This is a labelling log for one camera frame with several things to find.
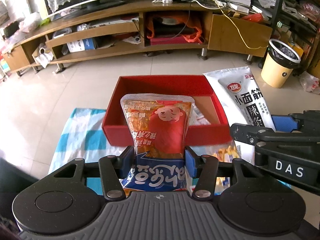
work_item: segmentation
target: cartoon character print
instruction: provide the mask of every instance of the cartoon character print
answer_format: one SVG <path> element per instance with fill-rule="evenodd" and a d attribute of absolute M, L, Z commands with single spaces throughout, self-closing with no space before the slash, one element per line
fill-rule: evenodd
<path fill-rule="evenodd" d="M 158 108 L 152 113 L 149 130 L 156 132 L 156 149 L 165 154 L 183 154 L 186 113 L 172 104 Z"/>

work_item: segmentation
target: cabinet door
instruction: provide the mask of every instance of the cabinet door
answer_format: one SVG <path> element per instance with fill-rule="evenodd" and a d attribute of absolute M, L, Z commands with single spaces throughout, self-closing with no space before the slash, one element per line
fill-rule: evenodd
<path fill-rule="evenodd" d="M 6 53 L 3 57 L 7 61 L 11 71 L 17 71 L 30 64 L 22 46 L 14 48 L 11 53 Z"/>
<path fill-rule="evenodd" d="M 266 47 L 268 46 L 272 28 L 237 18 L 231 17 L 231 19 L 239 28 L 244 41 L 249 47 L 265 48 L 248 49 L 243 43 L 238 30 L 227 17 L 223 15 L 213 15 L 208 49 L 263 57 Z"/>

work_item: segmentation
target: red box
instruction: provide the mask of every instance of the red box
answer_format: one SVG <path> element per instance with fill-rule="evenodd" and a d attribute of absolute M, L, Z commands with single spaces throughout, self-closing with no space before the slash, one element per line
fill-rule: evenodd
<path fill-rule="evenodd" d="M 126 94 L 139 93 L 184 95 L 195 99 L 196 106 L 211 125 L 189 126 L 186 145 L 215 145 L 232 140 L 227 117 L 205 76 L 148 75 L 119 78 L 102 123 L 103 132 L 111 145 L 133 145 L 120 100 Z"/>
<path fill-rule="evenodd" d="M 195 42 L 187 42 L 183 36 L 177 36 L 175 38 L 168 37 L 157 37 L 150 38 L 151 45 L 159 45 L 159 44 L 185 44 L 185 43 L 197 43 Z"/>

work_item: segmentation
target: white tile floor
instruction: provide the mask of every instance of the white tile floor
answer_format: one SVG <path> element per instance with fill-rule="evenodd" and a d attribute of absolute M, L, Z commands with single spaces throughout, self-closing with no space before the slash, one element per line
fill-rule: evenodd
<path fill-rule="evenodd" d="M 55 65 L 36 75 L 32 70 L 21 78 L 13 74 L 0 83 L 0 156 L 42 178 L 48 173 L 72 110 L 75 107 L 107 108 L 119 76 L 202 74 L 245 65 L 245 55 L 211 51 L 209 59 L 202 61 L 196 56 L 198 52 L 177 50 L 156 57 L 132 54 L 97 59 L 71 64 L 57 75 L 52 74 Z M 290 76 L 281 89 L 274 89 L 262 80 L 257 64 L 253 64 L 251 70 L 271 114 L 320 110 L 320 96 L 303 91 L 297 78 Z M 320 198 L 297 191 L 307 202 L 305 218 L 318 227 Z"/>

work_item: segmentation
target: metal bolt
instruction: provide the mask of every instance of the metal bolt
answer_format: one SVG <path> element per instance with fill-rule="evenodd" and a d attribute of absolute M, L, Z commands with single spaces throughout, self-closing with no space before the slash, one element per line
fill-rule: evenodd
<path fill-rule="evenodd" d="M 108 191 L 107 196 L 111 197 L 111 198 L 118 198 L 118 197 L 122 196 L 122 191 L 121 190 L 117 190 L 117 189 L 110 190 L 110 191 Z"/>
<path fill-rule="evenodd" d="M 257 146 L 261 147 L 261 146 L 265 146 L 266 143 L 265 142 L 257 142 Z"/>
<path fill-rule="evenodd" d="M 204 190 L 204 189 L 201 189 L 201 190 L 197 190 L 195 192 L 195 195 L 199 198 L 205 198 L 205 197 L 210 197 L 211 195 L 211 192 L 210 191 L 207 191 L 207 190 Z"/>

